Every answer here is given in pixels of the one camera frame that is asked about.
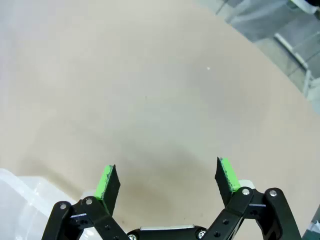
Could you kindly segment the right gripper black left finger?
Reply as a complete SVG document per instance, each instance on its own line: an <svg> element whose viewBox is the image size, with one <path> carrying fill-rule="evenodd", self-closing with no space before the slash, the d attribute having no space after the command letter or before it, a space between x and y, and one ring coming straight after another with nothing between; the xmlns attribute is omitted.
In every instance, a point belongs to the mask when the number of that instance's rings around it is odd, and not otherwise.
<svg viewBox="0 0 320 240"><path fill-rule="evenodd" d="M54 204L43 240L79 240L85 229L94 228L103 240L127 240L128 235L113 218L120 180L115 165L107 165L100 177L95 194L71 204Z"/></svg>

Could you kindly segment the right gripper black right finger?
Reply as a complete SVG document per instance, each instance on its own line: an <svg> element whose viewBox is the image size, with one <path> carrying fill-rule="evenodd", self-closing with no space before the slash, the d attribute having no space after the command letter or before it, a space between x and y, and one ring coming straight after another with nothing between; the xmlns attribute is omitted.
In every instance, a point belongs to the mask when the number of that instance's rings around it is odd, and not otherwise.
<svg viewBox="0 0 320 240"><path fill-rule="evenodd" d="M224 204L205 240L231 240L245 219L253 219L265 240L300 240L297 223L283 191L273 187L264 193L241 186L227 158L217 158L215 180Z"/></svg>

